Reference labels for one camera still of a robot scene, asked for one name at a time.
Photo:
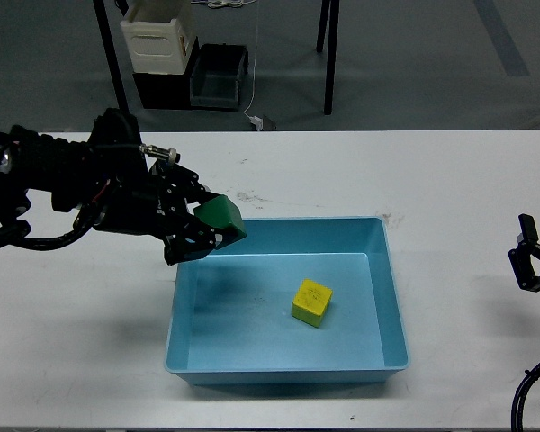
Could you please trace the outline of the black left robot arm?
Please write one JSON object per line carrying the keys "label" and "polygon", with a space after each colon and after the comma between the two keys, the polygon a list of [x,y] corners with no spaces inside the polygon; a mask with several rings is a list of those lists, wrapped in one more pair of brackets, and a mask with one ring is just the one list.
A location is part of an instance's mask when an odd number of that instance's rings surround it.
{"label": "black left robot arm", "polygon": [[[0,132],[0,248],[64,248],[89,230],[151,236],[170,265],[209,255],[221,231],[191,214],[190,203],[214,198],[173,149],[143,143],[137,120],[108,109],[86,141],[68,141],[14,125]],[[69,232],[33,238],[22,216],[27,193],[50,195],[55,212],[78,211]]]}

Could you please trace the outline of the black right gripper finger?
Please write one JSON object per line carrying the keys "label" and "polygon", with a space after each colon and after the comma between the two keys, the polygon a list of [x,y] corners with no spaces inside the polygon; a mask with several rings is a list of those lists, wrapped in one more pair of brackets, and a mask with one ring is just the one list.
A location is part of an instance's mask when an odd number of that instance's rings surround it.
{"label": "black right gripper finger", "polygon": [[517,246],[508,252],[512,270],[517,279],[518,287],[524,291],[540,292],[540,275],[537,275],[532,265],[532,257],[540,261],[540,244],[536,223],[531,215],[518,215],[521,233],[517,237]]}

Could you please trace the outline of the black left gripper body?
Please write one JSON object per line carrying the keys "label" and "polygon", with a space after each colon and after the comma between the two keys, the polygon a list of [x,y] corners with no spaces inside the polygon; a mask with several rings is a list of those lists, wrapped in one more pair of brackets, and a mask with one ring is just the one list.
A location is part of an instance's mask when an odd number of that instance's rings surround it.
{"label": "black left gripper body", "polygon": [[101,199],[94,222],[99,231],[154,237],[172,236],[189,222],[179,188],[159,175],[115,184]]}

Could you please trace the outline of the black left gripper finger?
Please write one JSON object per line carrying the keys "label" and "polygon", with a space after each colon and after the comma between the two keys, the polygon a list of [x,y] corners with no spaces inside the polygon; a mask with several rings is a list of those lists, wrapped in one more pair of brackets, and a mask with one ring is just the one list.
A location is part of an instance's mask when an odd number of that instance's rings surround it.
{"label": "black left gripper finger", "polygon": [[193,215],[175,217],[165,228],[164,259],[169,266],[199,260],[216,246],[216,231]]}
{"label": "black left gripper finger", "polygon": [[157,180],[158,198],[162,210],[187,212],[189,204],[204,204],[216,197],[199,182],[199,176],[179,164],[157,161],[150,169]]}

